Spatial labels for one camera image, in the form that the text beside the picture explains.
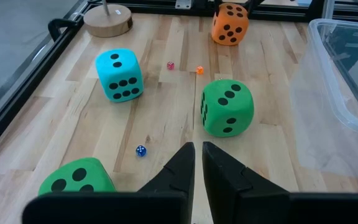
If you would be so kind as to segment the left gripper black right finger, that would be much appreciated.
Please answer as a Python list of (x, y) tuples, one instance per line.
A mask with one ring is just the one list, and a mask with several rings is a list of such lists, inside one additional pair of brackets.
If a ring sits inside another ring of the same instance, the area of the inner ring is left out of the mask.
[(358, 224), (358, 194), (289, 192), (211, 142), (202, 160), (214, 224)]

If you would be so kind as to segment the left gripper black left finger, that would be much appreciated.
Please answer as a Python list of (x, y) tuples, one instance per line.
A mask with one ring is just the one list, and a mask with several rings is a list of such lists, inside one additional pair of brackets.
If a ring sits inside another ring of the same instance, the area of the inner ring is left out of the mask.
[(30, 201), (22, 224), (190, 224), (195, 147), (185, 143), (136, 192), (50, 193)]

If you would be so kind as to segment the large orange foam die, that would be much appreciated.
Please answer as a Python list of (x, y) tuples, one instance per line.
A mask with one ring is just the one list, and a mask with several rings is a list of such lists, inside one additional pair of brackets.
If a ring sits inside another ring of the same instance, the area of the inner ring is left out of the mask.
[(211, 37), (220, 45), (238, 45), (244, 38), (248, 26), (249, 19), (245, 7), (223, 2), (219, 7), (219, 16), (214, 13)]

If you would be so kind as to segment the large green foam die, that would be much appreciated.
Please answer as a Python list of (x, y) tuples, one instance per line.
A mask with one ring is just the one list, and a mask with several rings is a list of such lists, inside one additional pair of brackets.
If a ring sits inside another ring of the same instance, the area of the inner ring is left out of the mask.
[(86, 157), (61, 166), (40, 185), (38, 195), (51, 192), (115, 192), (99, 159)]
[(252, 94), (237, 80), (215, 80), (203, 89), (200, 115), (208, 134), (216, 137), (236, 136), (244, 132), (252, 122)]

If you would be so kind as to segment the large cyan foam die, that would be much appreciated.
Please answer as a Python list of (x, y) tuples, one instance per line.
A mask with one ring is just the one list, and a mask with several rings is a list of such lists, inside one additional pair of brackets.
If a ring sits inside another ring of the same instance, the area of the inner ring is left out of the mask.
[(130, 49), (109, 50), (100, 54), (95, 62), (100, 83), (110, 101), (129, 101), (143, 93), (140, 65)]

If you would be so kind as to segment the clear plastic container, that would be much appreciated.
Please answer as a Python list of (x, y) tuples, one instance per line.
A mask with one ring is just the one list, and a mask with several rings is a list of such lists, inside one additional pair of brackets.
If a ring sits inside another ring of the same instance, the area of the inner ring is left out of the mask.
[(300, 164), (358, 177), (358, 22), (309, 23), (290, 99)]

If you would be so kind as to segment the table lamp with wooden base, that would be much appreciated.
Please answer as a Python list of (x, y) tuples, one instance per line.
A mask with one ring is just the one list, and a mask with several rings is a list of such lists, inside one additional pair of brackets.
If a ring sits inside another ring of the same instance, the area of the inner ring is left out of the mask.
[(101, 2), (101, 6), (90, 9), (83, 16), (89, 34), (96, 37), (115, 37), (132, 28), (132, 13), (128, 7), (108, 4), (107, 0)]

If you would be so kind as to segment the silver metal bracket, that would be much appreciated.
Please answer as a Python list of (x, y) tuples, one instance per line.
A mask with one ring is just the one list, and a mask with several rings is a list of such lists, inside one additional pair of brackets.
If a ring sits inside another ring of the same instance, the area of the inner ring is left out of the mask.
[(176, 0), (175, 8), (181, 10), (189, 10), (191, 9), (193, 4), (193, 0)]

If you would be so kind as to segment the black aluminium table frame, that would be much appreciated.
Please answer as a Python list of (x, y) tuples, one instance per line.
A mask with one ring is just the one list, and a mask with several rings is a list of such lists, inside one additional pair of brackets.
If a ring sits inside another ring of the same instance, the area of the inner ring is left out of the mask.
[[(214, 13), (214, 4), (207, 0), (193, 0), (194, 6), (189, 10), (176, 9), (173, 0), (147, 0), (141, 3), (140, 0), (108, 0), (109, 3), (118, 3), (128, 7), (132, 12), (141, 14), (165, 14), (176, 16), (198, 16), (211, 17)], [(313, 19), (332, 18), (335, 20), (358, 22), (358, 2), (354, 3), (353, 9), (350, 8), (351, 2), (338, 0), (311, 0), (309, 6), (275, 6), (272, 4), (260, 4), (252, 14), (251, 19), (264, 21), (282, 22), (309, 22)], [(5, 95), (9, 88), (17, 81), (20, 75), (26, 73), (27, 76), (13, 94), (0, 108), (0, 136), (10, 125), (16, 114), (21, 110), (40, 82), (44, 79), (55, 62), (65, 51), (72, 39), (77, 35), (83, 26), (83, 16), (76, 16), (69, 20), (52, 19), (48, 23), (48, 36), (41, 42), (41, 46), (51, 44), (46, 53), (40, 56), (39, 62), (35, 63), (32, 70), (28, 70), (33, 59), (37, 58), (37, 53), (41, 51), (37, 47), (0, 88), (0, 99)]]

